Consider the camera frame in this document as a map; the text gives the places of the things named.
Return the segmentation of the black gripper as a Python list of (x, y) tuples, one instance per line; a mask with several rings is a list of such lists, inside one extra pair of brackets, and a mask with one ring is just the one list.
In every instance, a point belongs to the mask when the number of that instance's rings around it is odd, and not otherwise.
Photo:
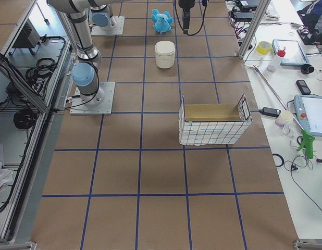
[[(192, 8), (193, 0), (178, 0), (180, 8)], [(188, 35), (190, 27), (190, 9), (183, 9), (182, 11), (183, 33)]]

